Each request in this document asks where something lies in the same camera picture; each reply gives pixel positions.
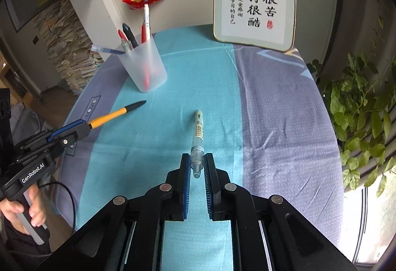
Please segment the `blue tablecloth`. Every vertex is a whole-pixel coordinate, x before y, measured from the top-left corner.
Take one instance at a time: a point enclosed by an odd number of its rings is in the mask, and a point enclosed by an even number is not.
[[[141,93],[114,55],[103,64],[67,123],[94,119],[147,100],[91,132],[63,158],[59,180],[78,203],[77,228],[116,195],[143,195],[189,152],[193,114],[204,118],[205,151],[252,194],[284,196],[334,244],[341,231],[343,186],[336,138],[298,51],[216,41],[212,25],[154,37],[168,81]],[[55,205],[71,224],[67,193]],[[212,222],[204,178],[191,178],[189,215],[166,222],[162,269],[232,270],[228,222]]]

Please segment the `pen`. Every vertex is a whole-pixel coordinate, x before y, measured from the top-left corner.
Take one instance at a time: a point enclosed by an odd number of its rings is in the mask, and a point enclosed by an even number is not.
[[[130,51],[132,51],[131,47],[129,46],[129,41],[125,41],[124,39],[121,40],[121,45],[125,51],[125,53],[128,53]]]
[[[118,50],[109,49],[109,48],[103,48],[103,47],[97,46],[97,45],[92,45],[91,51],[92,52],[113,53],[113,54],[118,54],[118,55],[125,54],[125,52],[123,52],[123,51],[118,51]]]
[[[193,170],[194,178],[201,176],[203,168],[203,116],[202,112],[197,110],[194,114],[194,135],[193,144],[191,145],[191,169]]]
[[[126,38],[126,36],[124,35],[124,33],[121,31],[121,30],[118,30],[118,35],[120,36],[120,38],[121,38],[121,44],[122,44],[122,42],[123,41],[125,41],[125,42],[127,42],[128,43],[128,46],[129,46],[129,49],[133,49],[133,46],[132,46],[132,43],[131,43],[131,41],[128,41],[128,39]]]
[[[145,28],[146,28],[146,41],[150,39],[150,18],[149,18],[149,5],[145,4]]]
[[[146,27],[145,23],[142,24],[142,43],[146,42]]]
[[[132,31],[131,31],[131,28],[130,28],[128,25],[126,25],[125,23],[122,23],[122,30],[124,31],[124,33],[125,33],[127,39],[128,39],[129,41],[131,41],[132,47],[133,47],[133,48],[136,48],[136,47],[138,46],[138,44],[137,44],[137,42],[136,42],[135,37],[133,36],[133,33],[132,33]]]
[[[138,102],[132,103],[131,105],[125,106],[117,111],[114,111],[113,113],[109,113],[108,115],[96,118],[90,122],[91,129],[95,129],[95,128],[103,125],[104,123],[107,123],[108,121],[110,121],[118,116],[121,116],[125,113],[135,110],[136,108],[143,106],[145,103],[146,103],[146,100],[138,101]]]

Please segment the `frosted plastic cup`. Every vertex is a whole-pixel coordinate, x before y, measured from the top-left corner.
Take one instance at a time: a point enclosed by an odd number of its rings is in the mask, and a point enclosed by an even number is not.
[[[142,92],[157,89],[168,79],[152,36],[150,40],[132,51],[118,55],[118,58],[136,84],[136,87]]]

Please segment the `metal rivet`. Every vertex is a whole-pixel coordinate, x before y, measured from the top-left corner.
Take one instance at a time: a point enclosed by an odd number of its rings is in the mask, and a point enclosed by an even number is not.
[[[275,204],[282,204],[283,197],[279,195],[274,195],[273,197],[271,197],[271,201],[274,202]]]
[[[117,196],[114,200],[113,203],[116,205],[122,205],[125,203],[125,198],[123,196]]]
[[[161,184],[160,190],[163,192],[169,192],[172,189],[172,185],[170,184]]]
[[[236,185],[233,183],[228,183],[224,185],[224,188],[228,191],[235,191],[236,190]]]

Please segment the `black cable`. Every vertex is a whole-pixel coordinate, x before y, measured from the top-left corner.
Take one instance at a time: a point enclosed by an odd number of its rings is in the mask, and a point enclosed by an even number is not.
[[[48,186],[48,185],[52,185],[52,184],[58,184],[58,185],[62,186],[63,188],[66,189],[66,191],[70,195],[70,199],[72,200],[72,205],[73,205],[73,229],[72,229],[72,235],[73,235],[74,230],[76,229],[76,204],[74,203],[73,194],[70,191],[70,189],[65,184],[61,183],[60,181],[51,181],[49,183],[40,185],[38,188],[42,188],[42,187],[45,187],[45,186]]]
[[[24,253],[24,252],[19,252],[19,251],[11,251],[8,250],[9,253],[12,254],[19,254],[21,256],[31,256],[32,258],[45,258],[47,256],[50,256],[52,253],[49,254],[29,254],[29,253]]]

